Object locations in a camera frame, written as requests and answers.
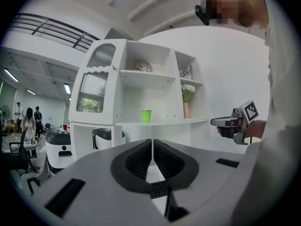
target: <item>black slot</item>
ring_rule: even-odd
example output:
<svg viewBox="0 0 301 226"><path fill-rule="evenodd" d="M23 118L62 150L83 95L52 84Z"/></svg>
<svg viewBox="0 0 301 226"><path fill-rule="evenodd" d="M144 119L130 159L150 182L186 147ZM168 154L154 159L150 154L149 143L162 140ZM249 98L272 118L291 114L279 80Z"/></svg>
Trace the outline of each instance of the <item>black slot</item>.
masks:
<svg viewBox="0 0 301 226"><path fill-rule="evenodd" d="M222 164L222 165L229 166L229 167L233 167L233 168L236 168L239 165L238 161L231 161L231 160L227 160L227 159L223 159L223 158L220 158L220 159L216 160L215 162Z"/></svg>
<svg viewBox="0 0 301 226"><path fill-rule="evenodd" d="M61 151L58 153L58 156L72 156L71 151Z"/></svg>
<svg viewBox="0 0 301 226"><path fill-rule="evenodd" d="M50 212L61 217L79 194L85 182L79 179L71 179L56 196L45 206Z"/></svg>

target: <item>railing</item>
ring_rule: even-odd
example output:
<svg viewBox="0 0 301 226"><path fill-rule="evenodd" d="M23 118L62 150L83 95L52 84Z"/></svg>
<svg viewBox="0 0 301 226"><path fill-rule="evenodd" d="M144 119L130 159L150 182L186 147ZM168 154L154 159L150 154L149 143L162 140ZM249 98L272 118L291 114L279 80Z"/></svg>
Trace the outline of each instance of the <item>railing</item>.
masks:
<svg viewBox="0 0 301 226"><path fill-rule="evenodd" d="M87 52L91 44L99 38L49 17L18 13L9 30L30 33Z"/></svg>

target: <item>white shirt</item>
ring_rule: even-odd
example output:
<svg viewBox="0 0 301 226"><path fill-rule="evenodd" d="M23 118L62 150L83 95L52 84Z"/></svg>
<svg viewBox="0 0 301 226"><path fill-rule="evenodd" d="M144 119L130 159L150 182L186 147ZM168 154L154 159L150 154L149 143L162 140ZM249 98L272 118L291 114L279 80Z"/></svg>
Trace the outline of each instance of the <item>white shirt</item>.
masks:
<svg viewBox="0 0 301 226"><path fill-rule="evenodd" d="M23 116L22 116L22 111L23 111L23 109L22 109L22 106L18 106L18 113L21 113L21 114L19 114L17 117L18 117L18 120L22 120L22 118L23 118Z"/></svg>
<svg viewBox="0 0 301 226"><path fill-rule="evenodd" d="M265 0L269 25L270 102L265 138L271 131L301 124L301 44L298 33L276 0Z"/></svg>
<svg viewBox="0 0 301 226"><path fill-rule="evenodd" d="M31 137L35 136L36 133L36 122L34 121L33 117L31 117L30 119L27 119L26 116L23 117L21 122L21 128L22 130L24 130L26 127L28 127L28 129L25 134L25 137L27 139L31 139Z"/></svg>

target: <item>pink vase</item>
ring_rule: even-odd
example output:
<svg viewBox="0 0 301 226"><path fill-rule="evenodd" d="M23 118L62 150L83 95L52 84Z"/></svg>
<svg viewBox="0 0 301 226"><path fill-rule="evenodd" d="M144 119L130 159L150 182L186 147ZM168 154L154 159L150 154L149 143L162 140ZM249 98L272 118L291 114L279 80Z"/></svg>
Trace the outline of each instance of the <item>pink vase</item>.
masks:
<svg viewBox="0 0 301 226"><path fill-rule="evenodd" d="M184 103L184 119L190 118L190 109L188 103Z"/></svg>

